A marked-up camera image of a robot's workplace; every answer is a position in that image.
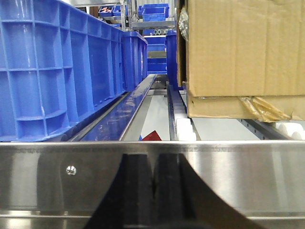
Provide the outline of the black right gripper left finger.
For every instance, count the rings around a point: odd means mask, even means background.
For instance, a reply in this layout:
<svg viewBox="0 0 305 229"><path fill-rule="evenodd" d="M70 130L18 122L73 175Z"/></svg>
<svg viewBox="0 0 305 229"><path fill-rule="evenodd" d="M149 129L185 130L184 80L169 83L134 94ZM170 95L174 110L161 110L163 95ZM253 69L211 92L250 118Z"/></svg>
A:
<svg viewBox="0 0 305 229"><path fill-rule="evenodd" d="M106 195L86 229L149 229L152 226L152 176L147 155L124 154Z"/></svg>

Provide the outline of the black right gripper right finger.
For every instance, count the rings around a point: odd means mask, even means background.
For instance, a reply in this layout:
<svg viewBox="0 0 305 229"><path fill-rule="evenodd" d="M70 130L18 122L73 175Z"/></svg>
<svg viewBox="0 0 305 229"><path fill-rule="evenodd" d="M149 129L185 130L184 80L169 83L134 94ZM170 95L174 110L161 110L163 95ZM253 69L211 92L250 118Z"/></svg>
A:
<svg viewBox="0 0 305 229"><path fill-rule="evenodd" d="M183 154L160 154L155 167L154 229L260 229L222 200Z"/></svg>

